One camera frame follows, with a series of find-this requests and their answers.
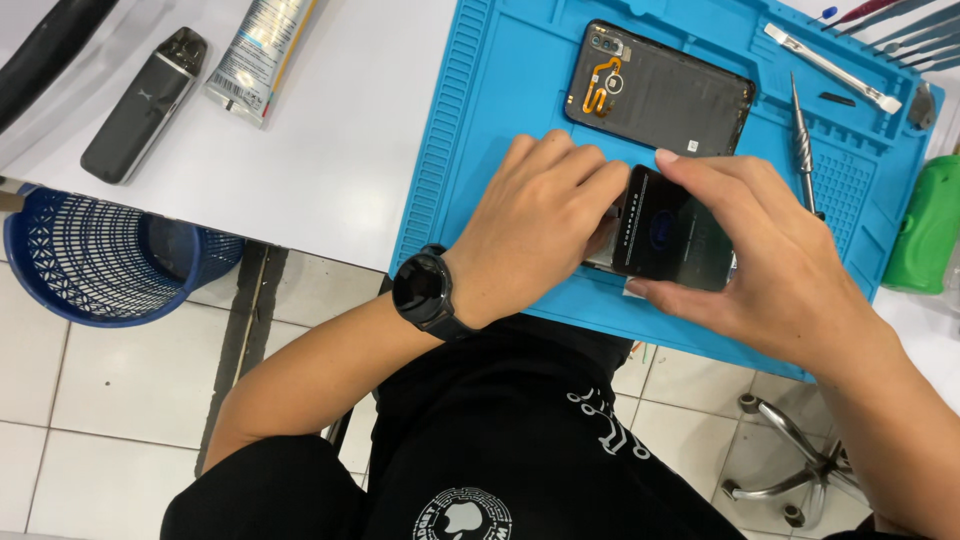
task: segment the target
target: chair caster wheel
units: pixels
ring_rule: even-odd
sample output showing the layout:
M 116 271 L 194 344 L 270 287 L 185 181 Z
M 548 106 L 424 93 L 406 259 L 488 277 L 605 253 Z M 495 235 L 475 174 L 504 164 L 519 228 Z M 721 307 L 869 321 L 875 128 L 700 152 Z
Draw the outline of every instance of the chair caster wheel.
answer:
M 740 396 L 740 399 L 737 400 L 737 404 L 740 405 L 740 410 L 746 412 L 747 414 L 757 414 L 760 412 L 760 400 L 758 400 L 753 394 L 744 394 Z
M 803 511 L 793 504 L 783 507 L 783 519 L 792 528 L 801 528 L 806 523 Z
M 736 499 L 733 497 L 734 489 L 740 489 L 740 484 L 733 480 L 724 480 L 723 483 L 720 484 L 720 491 L 727 497 L 730 497 L 731 501 L 736 502 Z

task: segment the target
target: person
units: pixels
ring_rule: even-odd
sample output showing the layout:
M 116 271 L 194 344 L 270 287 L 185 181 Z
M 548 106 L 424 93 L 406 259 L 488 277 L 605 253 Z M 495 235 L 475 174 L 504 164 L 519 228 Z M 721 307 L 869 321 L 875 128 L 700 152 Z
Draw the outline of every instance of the person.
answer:
M 876 530 L 832 538 L 960 538 L 960 419 L 829 228 L 766 161 L 659 150 L 656 162 L 710 209 L 739 269 L 719 293 L 630 290 L 816 377 L 875 512 Z M 629 341 L 518 314 L 605 242 L 628 175 L 563 131 L 516 137 L 443 253 L 469 335 L 444 343 L 384 295 L 292 342 L 228 394 L 161 538 L 743 538 L 616 421 L 611 377 Z M 364 493 L 312 433 L 374 389 Z

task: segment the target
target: glue tube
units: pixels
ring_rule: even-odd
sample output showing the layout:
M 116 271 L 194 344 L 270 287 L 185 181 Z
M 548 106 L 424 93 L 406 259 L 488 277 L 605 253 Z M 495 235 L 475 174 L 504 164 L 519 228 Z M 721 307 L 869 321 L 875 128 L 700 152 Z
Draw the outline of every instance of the glue tube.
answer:
M 263 126 L 283 69 L 317 0 L 253 0 L 204 93 L 224 109 Z

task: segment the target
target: smartwatch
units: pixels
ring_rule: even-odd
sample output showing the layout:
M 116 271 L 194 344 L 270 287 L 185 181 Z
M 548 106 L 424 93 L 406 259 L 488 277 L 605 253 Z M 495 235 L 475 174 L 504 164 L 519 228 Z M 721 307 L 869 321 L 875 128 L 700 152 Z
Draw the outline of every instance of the smartwatch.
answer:
M 445 251 L 440 244 L 429 244 L 400 265 L 394 278 L 394 307 L 401 317 L 421 331 L 449 342 L 478 331 L 453 314 L 450 303 L 453 280 L 440 257 Z

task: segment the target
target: printed logo on shirt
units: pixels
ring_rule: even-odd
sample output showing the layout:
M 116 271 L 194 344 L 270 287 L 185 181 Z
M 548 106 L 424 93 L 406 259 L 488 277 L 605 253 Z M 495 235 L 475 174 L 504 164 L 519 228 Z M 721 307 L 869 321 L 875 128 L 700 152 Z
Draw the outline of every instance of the printed logo on shirt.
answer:
M 604 452 L 610 455 L 616 455 L 621 448 L 627 445 L 630 439 L 633 439 L 633 452 L 640 459 L 649 459 L 650 451 L 640 444 L 639 439 L 633 433 L 624 430 L 623 424 L 613 415 L 613 407 L 600 397 L 600 390 L 591 388 L 585 396 L 580 396 L 573 392 L 566 394 L 566 398 L 575 404 L 580 404 L 580 410 L 587 416 L 599 415 L 607 421 L 610 426 L 610 433 L 606 437 L 599 437 L 600 445 Z
M 497 497 L 473 487 L 447 489 L 414 524 L 414 540 L 509 540 L 510 511 Z

